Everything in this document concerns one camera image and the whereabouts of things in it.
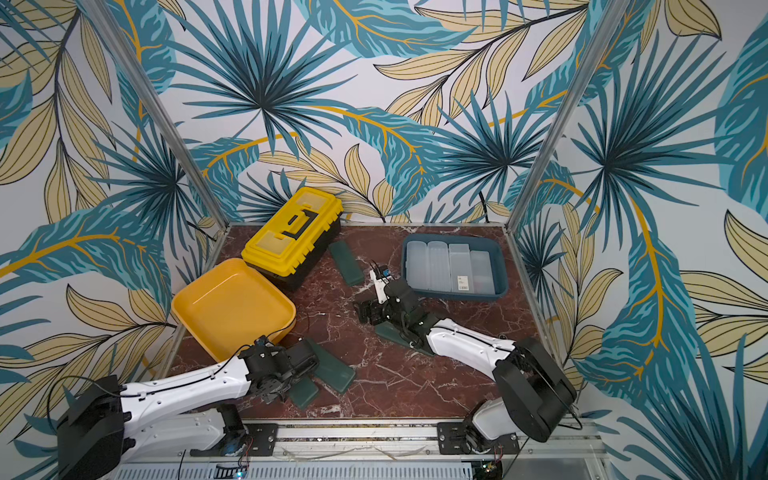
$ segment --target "wire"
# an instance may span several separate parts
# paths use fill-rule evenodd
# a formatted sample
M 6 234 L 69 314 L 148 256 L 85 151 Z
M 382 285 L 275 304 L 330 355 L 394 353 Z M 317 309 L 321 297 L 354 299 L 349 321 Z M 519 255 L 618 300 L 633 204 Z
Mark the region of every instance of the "wire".
M 214 372 L 212 376 L 216 376 L 221 370 L 224 369 L 224 367 L 227 366 L 227 364 L 229 362 L 232 361 L 233 358 L 235 358 L 235 355 L 237 355 L 241 351 L 241 349 L 243 349 L 245 347 L 248 347 L 248 346 L 250 346 L 250 344 L 246 344 L 246 345 L 242 345 L 242 346 L 238 347 L 237 350 L 235 350 L 235 353 L 233 353 L 232 356 L 221 367 L 219 367 L 219 369 L 216 372 Z M 166 392 L 168 390 L 180 389 L 181 387 L 190 386 L 190 385 L 193 385 L 194 383 L 202 382 L 202 381 L 204 381 L 204 380 L 206 380 L 208 378 L 210 378 L 210 377 L 204 377 L 204 378 L 201 378 L 201 379 L 193 380 L 192 382 L 183 383 L 181 385 L 169 386 L 169 387 L 164 388 L 164 389 L 153 390 L 152 392 L 147 392 L 147 395 L 149 396 L 149 395 L 154 395 L 155 393 Z M 118 399 L 135 399 L 135 398 L 141 397 L 141 394 L 138 394 L 138 393 L 137 394 L 119 395 L 117 393 L 110 392 L 109 390 L 107 390 L 103 386 L 101 386 L 98 383 L 96 383 L 96 380 L 90 379 L 87 376 L 80 376 L 80 375 L 65 375 L 65 376 L 62 376 L 60 379 L 56 379 L 56 381 L 53 382 L 53 385 L 51 385 L 51 389 L 48 390 L 48 395 L 47 395 L 47 398 L 45 400 L 45 414 L 48 417 L 48 426 L 50 426 L 51 430 L 53 430 L 53 431 L 56 431 L 56 428 L 53 425 L 53 421 L 51 421 L 51 394 L 56 390 L 56 386 L 62 380 L 65 380 L 65 379 L 87 380 L 92 385 L 97 386 L 102 392 L 106 393 L 109 396 L 118 398 Z
M 507 475 L 509 475 L 509 472 L 512 471 L 512 466 L 515 464 L 516 461 L 518 461 L 518 457 L 520 456 L 520 452 L 523 451 L 523 449 L 525 448 L 525 444 L 528 443 L 528 440 L 530 440 L 530 439 L 531 439 L 531 437 L 528 437 L 528 438 L 525 439 L 525 442 L 523 442 L 523 445 L 520 447 L 518 452 L 515 454 L 515 457 L 512 459 L 512 462 L 507 467 L 507 472 L 502 476 L 502 480 L 507 478 Z
M 286 328 L 290 328 L 291 326 L 293 326 L 293 324 L 294 324 L 294 323 L 296 323 L 296 316 L 295 316 L 295 315 L 293 316 L 293 320 L 291 320 L 291 321 L 290 321 L 290 323 L 289 323 L 288 325 L 285 325 L 283 328 L 281 328 L 281 329 L 279 329 L 279 330 L 275 330 L 274 332 L 270 333 L 269 335 L 267 335 L 267 336 L 266 336 L 266 337 L 267 337 L 267 339 L 269 339 L 269 338 L 270 338 L 272 335 L 274 335 L 275 333 L 280 333 L 280 332 L 282 332 L 283 330 L 285 330 Z
M 176 474 L 176 480 L 181 480 L 181 464 L 184 463 L 184 456 L 186 454 L 186 450 L 184 450 L 184 453 L 181 454 L 181 460 L 179 461 L 179 472 Z

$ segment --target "yellow tray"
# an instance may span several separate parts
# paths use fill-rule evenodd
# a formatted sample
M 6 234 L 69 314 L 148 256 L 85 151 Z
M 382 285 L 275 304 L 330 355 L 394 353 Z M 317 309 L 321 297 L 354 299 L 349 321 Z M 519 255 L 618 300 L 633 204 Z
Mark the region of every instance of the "yellow tray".
M 171 309 L 217 362 L 262 335 L 278 343 L 293 328 L 296 306 L 240 258 L 230 258 L 174 297 Z

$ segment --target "red marble surface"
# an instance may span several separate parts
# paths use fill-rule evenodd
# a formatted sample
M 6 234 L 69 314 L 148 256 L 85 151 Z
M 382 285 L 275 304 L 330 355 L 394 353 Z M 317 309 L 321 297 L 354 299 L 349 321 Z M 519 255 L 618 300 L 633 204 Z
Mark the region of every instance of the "red marble surface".
M 238 257 L 258 227 L 233 227 L 218 262 Z M 438 315 L 488 335 L 521 339 L 537 335 L 531 310 L 500 227 L 342 227 L 345 240 L 366 272 L 369 260 L 400 273 L 402 241 L 411 233 L 450 233 L 496 240 L 505 253 L 508 293 L 495 303 L 428 299 Z M 372 282 L 347 286 L 329 253 L 325 253 L 304 284 L 290 295 L 297 322 L 283 344 L 309 336 L 357 375 L 340 395 L 318 379 L 320 394 L 306 411 L 292 402 L 264 405 L 254 398 L 234 402 L 243 418 L 463 417 L 483 399 L 498 397 L 488 377 L 446 357 L 428 357 L 380 339 L 373 327 L 358 322 L 353 301 L 373 295 Z M 182 340 L 169 375 L 209 366 L 213 359 L 189 334 Z

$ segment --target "clear plastic container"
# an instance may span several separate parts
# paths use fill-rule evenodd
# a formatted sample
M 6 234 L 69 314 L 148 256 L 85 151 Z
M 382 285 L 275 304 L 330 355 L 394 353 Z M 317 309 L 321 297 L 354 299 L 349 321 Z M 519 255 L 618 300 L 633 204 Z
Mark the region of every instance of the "clear plastic container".
M 451 291 L 457 293 L 474 293 L 475 281 L 472 278 L 472 258 L 469 256 L 467 243 L 451 243 L 448 245 L 451 267 Z
M 429 242 L 427 251 L 429 252 L 429 289 L 435 292 L 450 292 L 451 268 L 448 244 Z
M 424 242 L 408 242 L 406 246 L 406 282 L 411 288 L 429 289 L 429 252 Z
M 491 254 L 482 250 L 469 252 L 472 261 L 472 279 L 475 284 L 475 293 L 493 294 L 496 290 L 493 286 L 493 270 L 491 268 Z

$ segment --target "toolbox lid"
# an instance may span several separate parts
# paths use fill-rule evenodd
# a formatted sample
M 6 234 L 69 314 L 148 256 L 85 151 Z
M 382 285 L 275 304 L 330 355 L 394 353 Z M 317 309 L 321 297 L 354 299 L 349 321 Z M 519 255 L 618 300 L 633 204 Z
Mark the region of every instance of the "toolbox lid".
M 248 240 L 243 260 L 276 275 L 289 276 L 343 210 L 341 200 L 332 194 L 302 187 Z

